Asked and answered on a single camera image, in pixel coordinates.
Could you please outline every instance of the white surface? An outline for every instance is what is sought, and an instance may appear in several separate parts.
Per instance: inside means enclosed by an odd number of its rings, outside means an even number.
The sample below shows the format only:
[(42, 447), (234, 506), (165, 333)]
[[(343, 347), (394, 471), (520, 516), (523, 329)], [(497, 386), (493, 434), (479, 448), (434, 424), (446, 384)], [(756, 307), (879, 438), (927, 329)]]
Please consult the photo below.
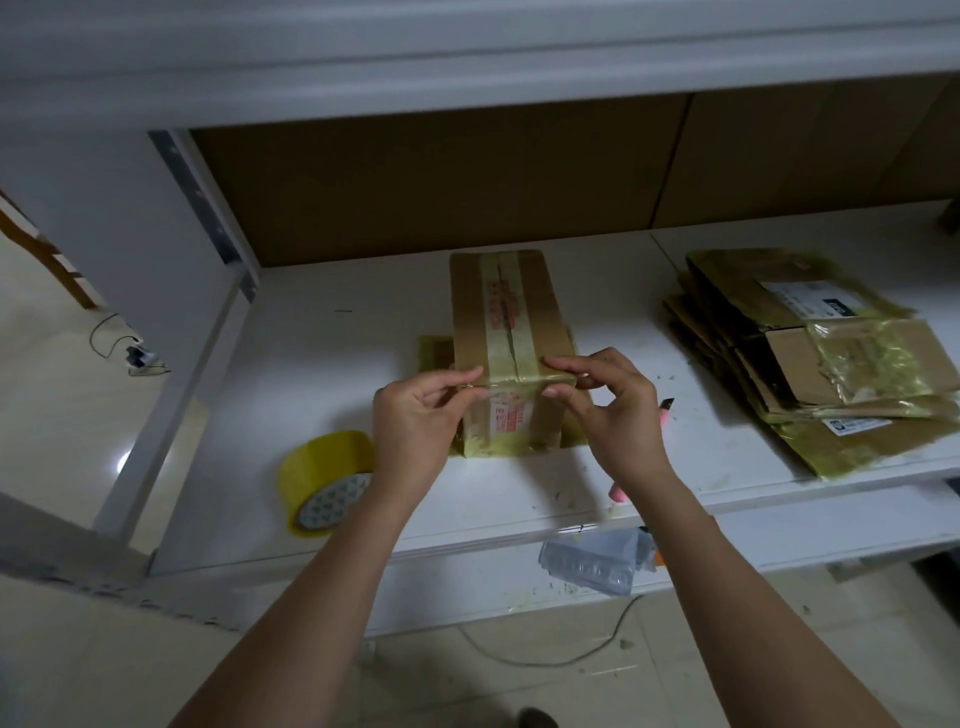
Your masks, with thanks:
[(231, 286), (227, 289), (221, 310), (212, 322), (207, 340), (198, 353), (192, 367), (170, 370), (156, 405), (147, 422), (136, 436), (133, 448), (124, 456), (113, 488), (103, 507), (93, 520), (93, 530), (126, 545), (133, 538), (147, 499), (180, 430), (183, 416), (193, 400), (204, 369), (212, 354), (217, 351), (224, 323), (233, 310), (233, 302), (239, 295), (240, 279), (244, 268), (239, 263), (230, 266), (233, 273)]
[[(842, 559), (960, 540), (960, 497), (942, 482), (903, 485), (717, 517), (724, 534), (759, 571), (817, 566)], [(606, 599), (565, 584), (540, 568), (540, 544), (454, 556), (408, 559), (387, 567), (368, 637)], [(282, 588), (251, 590), (250, 624)], [(640, 571), (634, 594), (672, 586), (666, 569)]]
[(196, 365), (233, 276), (145, 133), (3, 139), (0, 189), (166, 364)]
[(0, 15), (0, 133), (143, 130), (960, 68), (951, 0), (62, 0)]
[[(869, 259), (858, 270), (863, 279), (917, 306), (960, 360), (960, 330), (952, 319), (960, 252), (932, 231), (940, 207), (814, 215), (805, 223), (804, 239), (817, 240), (838, 257), (848, 244), (843, 241), (856, 239)], [(765, 221), (763, 239), (783, 243), (799, 234), (788, 232), (803, 226), (798, 220)], [(713, 237), (705, 240), (720, 239), (716, 231), (722, 226), (712, 228)], [(670, 234), (656, 232), (662, 240)], [(617, 346), (654, 380), (662, 397), (676, 398), (666, 446), (680, 476), (712, 512), (960, 472), (960, 436), (953, 436), (840, 481), (811, 478), (666, 333), (660, 299), (673, 289), (674, 271), (650, 233), (532, 247), (546, 251), (578, 348)], [(319, 547), (286, 531), (276, 468), (313, 437), (345, 428), (369, 431), (373, 391), (416, 370), (417, 335), (451, 333), (448, 255), (264, 271), (152, 573), (240, 562), (269, 570), (276, 564), (250, 562), (301, 554), (294, 559), (301, 563)], [(603, 403), (607, 396), (599, 393), (595, 400)], [(638, 523), (633, 506), (608, 500), (609, 488), (584, 448), (518, 459), (454, 458), (404, 530), (395, 559), (531, 543), (582, 523)]]
[(0, 10), (0, 80), (957, 20), (952, 0), (34, 0)]

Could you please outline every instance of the tape roll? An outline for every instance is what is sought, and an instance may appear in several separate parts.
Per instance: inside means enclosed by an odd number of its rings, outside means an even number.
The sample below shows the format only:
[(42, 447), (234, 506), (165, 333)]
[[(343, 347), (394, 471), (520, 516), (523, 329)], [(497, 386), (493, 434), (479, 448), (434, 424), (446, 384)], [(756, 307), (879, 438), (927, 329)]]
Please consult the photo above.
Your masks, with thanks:
[(296, 536), (325, 536), (370, 483), (373, 443), (364, 432), (331, 432), (295, 449), (280, 465), (276, 486)]

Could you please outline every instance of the cardboard back panel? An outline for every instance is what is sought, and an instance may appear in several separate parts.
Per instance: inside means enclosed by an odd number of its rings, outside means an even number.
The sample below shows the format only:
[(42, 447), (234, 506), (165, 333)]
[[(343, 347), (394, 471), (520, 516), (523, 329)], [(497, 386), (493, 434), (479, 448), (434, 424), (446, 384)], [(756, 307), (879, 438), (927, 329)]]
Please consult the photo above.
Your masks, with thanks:
[(954, 197), (949, 74), (696, 94), (655, 228)]
[(266, 267), (644, 230), (687, 96), (194, 130)]

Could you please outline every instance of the white shelf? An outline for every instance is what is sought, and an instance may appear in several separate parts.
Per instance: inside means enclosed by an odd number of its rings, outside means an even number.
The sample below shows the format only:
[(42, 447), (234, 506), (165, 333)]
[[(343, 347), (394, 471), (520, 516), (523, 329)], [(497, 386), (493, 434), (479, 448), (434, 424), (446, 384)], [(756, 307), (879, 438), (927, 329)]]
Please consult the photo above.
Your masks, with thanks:
[[(942, 482), (904, 485), (717, 518), (761, 572), (796, 569), (960, 540), (960, 497)], [(368, 637), (605, 599), (552, 579), (540, 544), (391, 564), (380, 583)], [(286, 584), (249, 590), (240, 618), (252, 623)], [(634, 594), (672, 588), (666, 569), (641, 571)]]
[(252, 124), (951, 71), (960, 67), (958, 27), (952, 0), (7, 3), (0, 133)]
[[(960, 360), (960, 322), (952, 318), (960, 297), (960, 251), (933, 230), (940, 209), (899, 206), (654, 235), (673, 256), (695, 245), (819, 247), (883, 293), (916, 306)], [(750, 225), (758, 231), (754, 237), (743, 232)], [(851, 258), (854, 246), (862, 263)], [(840, 481), (811, 478), (667, 333), (660, 300), (674, 289), (675, 271), (649, 232), (525, 247), (546, 251), (579, 349), (617, 346), (663, 397), (676, 398), (666, 445), (680, 476), (712, 512), (960, 472), (960, 436), (953, 436)], [(287, 532), (276, 468), (313, 437), (345, 428), (370, 431), (372, 393), (416, 370), (417, 336), (451, 333), (448, 256), (262, 273), (152, 574), (301, 564), (320, 546)], [(596, 400), (603, 403), (605, 395)], [(395, 559), (531, 543), (578, 524), (638, 524), (632, 506), (608, 500), (609, 488), (585, 448), (519, 459), (451, 459), (404, 530)]]

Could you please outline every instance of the wooden chair leg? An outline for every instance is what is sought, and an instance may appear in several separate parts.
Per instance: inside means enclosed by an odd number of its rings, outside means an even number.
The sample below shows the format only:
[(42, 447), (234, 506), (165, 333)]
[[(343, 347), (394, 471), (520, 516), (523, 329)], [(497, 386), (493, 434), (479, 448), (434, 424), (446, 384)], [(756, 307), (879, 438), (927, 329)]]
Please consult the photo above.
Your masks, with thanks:
[(60, 284), (66, 288), (66, 292), (73, 296), (74, 301), (79, 303), (81, 307), (97, 307), (97, 304), (86, 295), (86, 291), (81, 288), (70, 271), (54, 257), (51, 251), (55, 251), (56, 247), (50, 242), (45, 239), (36, 240), (2, 212), (0, 212), (0, 232), (3, 232), (10, 240), (39, 260), (43, 267), (60, 281)]
[(43, 267), (54, 274), (54, 278), (60, 281), (60, 284), (66, 288), (66, 292), (73, 296), (73, 300), (80, 304), (81, 308), (96, 308), (97, 304), (93, 302), (89, 296), (86, 295), (86, 291), (82, 289), (77, 279), (68, 271), (63, 264), (54, 258), (52, 255), (45, 253), (34, 253), (29, 251), (40, 263), (43, 264)]

